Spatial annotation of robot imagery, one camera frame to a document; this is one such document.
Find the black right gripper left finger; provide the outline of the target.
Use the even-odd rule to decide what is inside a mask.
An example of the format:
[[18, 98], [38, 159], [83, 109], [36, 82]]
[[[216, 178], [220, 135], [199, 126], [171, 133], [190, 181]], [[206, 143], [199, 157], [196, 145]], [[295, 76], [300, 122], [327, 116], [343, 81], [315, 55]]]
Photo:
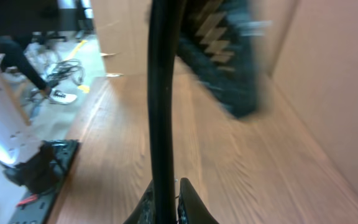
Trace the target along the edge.
[[151, 180], [145, 192], [139, 200], [134, 211], [125, 220], [124, 224], [154, 224], [154, 182]]

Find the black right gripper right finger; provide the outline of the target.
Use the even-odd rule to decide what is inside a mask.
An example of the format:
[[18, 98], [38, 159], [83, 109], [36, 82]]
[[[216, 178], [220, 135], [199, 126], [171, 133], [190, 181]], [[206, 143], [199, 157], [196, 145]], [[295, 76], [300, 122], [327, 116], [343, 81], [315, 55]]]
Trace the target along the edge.
[[180, 179], [177, 211], [179, 224], [218, 224], [190, 180], [185, 177]]

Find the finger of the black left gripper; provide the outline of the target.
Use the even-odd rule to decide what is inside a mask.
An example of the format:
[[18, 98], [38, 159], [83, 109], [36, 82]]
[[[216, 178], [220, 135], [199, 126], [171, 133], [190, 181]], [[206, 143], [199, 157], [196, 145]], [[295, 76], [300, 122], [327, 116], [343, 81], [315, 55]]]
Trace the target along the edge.
[[256, 38], [262, 21], [246, 0], [189, 0], [177, 55], [231, 116], [244, 119], [267, 107]]

